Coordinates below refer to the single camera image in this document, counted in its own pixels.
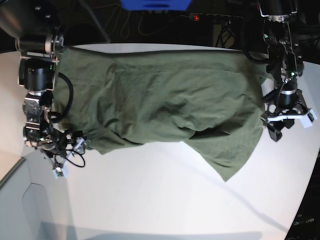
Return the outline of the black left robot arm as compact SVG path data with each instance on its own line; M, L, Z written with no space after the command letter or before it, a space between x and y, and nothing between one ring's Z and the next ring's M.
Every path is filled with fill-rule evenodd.
M260 15L265 19L262 33L268 51L266 71L274 79L274 89L263 101L268 107L275 107L274 111L266 109L261 120L270 138L278 142L283 128L290 129L295 120L299 120L304 128L311 127L316 116L298 89L304 64L296 31L296 1L260 0L258 5Z

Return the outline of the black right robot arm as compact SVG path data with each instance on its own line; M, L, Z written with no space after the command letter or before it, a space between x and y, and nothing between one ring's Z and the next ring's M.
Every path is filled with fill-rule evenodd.
M61 132L54 127L69 113L74 88L59 70L64 35L53 6L45 0L2 0L0 27L15 39L15 48L20 52L17 83L27 90L22 105L26 117L24 143L53 159L55 167L62 166L56 160L58 156L68 162L75 155L82 157L86 151L83 132ZM69 92L62 113L52 110L58 79L67 84Z

